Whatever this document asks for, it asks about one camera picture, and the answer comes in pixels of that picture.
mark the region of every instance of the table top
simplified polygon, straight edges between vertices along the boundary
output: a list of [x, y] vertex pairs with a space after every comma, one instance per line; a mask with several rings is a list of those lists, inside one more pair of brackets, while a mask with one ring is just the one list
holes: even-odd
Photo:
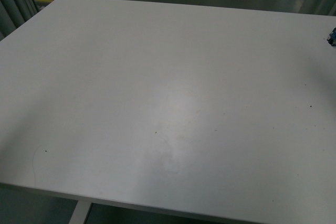
[[0, 42], [0, 183], [336, 219], [336, 17], [55, 0]]

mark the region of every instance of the white table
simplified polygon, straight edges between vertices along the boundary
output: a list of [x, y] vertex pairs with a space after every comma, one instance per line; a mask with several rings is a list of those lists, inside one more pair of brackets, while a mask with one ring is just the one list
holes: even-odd
[[0, 182], [223, 222], [335, 223], [334, 26], [56, 0], [0, 42]]

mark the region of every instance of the blue object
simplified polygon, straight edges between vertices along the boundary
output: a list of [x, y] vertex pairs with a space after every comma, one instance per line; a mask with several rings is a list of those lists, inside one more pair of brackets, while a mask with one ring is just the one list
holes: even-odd
[[329, 35], [327, 41], [330, 45], [332, 45], [333, 47], [336, 47], [336, 27], [334, 28], [332, 33]]

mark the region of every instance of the table leg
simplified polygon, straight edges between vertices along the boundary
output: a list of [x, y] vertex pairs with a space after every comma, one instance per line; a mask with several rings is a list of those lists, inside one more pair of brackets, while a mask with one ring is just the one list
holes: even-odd
[[78, 201], [69, 224], [85, 224], [91, 205], [91, 202]]

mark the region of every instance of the yellow stripe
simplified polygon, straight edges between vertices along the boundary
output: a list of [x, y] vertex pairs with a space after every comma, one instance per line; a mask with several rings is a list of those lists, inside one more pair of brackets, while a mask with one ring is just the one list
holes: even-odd
[[35, 0], [37, 2], [51, 3], [53, 0]]

